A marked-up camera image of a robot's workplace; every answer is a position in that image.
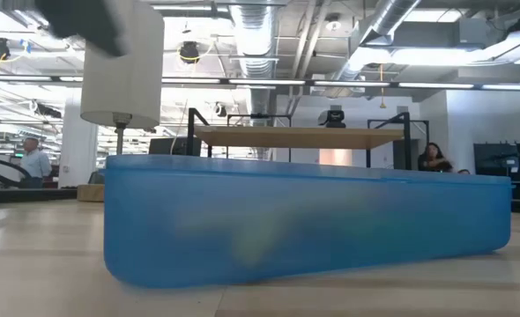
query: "blue plastic container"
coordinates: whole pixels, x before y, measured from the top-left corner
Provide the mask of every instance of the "blue plastic container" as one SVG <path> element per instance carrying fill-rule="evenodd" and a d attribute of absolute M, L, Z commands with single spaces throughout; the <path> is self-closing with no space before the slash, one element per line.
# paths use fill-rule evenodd
<path fill-rule="evenodd" d="M 108 269 L 145 287 L 481 254 L 510 235 L 502 177 L 124 155 L 105 196 Z"/>

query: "woman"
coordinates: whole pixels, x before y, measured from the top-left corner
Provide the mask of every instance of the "woman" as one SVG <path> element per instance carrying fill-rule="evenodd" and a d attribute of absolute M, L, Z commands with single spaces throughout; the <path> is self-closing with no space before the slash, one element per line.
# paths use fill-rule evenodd
<path fill-rule="evenodd" d="M 452 164 L 444 157 L 438 144 L 429 143 L 419 156 L 419 171 L 449 173 Z"/>

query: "table surface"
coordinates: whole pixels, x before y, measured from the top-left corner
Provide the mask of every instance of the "table surface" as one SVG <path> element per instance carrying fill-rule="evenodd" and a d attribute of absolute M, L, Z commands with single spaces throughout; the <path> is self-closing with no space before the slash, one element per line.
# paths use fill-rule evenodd
<path fill-rule="evenodd" d="M 520 316 L 520 215 L 494 254 L 182 291 L 105 268 L 102 204 L 0 205 L 0 316 Z"/>
<path fill-rule="evenodd" d="M 196 126 L 211 146 L 366 150 L 403 139 L 401 129 Z"/>

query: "wooden shelf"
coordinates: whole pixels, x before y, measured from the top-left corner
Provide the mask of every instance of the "wooden shelf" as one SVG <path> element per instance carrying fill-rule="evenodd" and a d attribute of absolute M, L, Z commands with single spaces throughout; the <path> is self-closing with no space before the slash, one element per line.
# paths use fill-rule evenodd
<path fill-rule="evenodd" d="M 195 133 L 211 146 L 302 149 L 366 150 L 403 138 L 400 129 L 198 126 Z"/>

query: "exposed ductwork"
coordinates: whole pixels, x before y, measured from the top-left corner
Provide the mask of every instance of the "exposed ductwork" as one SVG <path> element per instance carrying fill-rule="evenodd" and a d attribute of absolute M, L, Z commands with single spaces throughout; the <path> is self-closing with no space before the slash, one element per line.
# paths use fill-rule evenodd
<path fill-rule="evenodd" d="M 230 7 L 235 26 L 237 50 L 240 55 L 254 58 L 241 59 L 242 75 L 247 78 L 272 78 L 274 61 L 262 59 L 272 53 L 275 38 L 276 9 L 272 6 L 236 5 Z M 250 89 L 251 114 L 275 114 L 270 103 L 271 90 Z M 252 120 L 253 126 L 272 125 L 273 121 Z M 259 159 L 267 159 L 267 149 L 256 149 Z"/>
<path fill-rule="evenodd" d="M 366 23 L 356 24 L 351 39 L 352 55 L 332 79 L 352 81 L 358 77 L 365 65 L 360 62 L 360 57 L 356 54 L 358 47 L 370 41 L 379 41 L 383 45 L 391 44 L 395 30 L 419 3 L 420 0 L 380 0 L 375 7 L 375 14 Z M 336 95 L 337 89 L 326 90 L 324 95 Z"/>

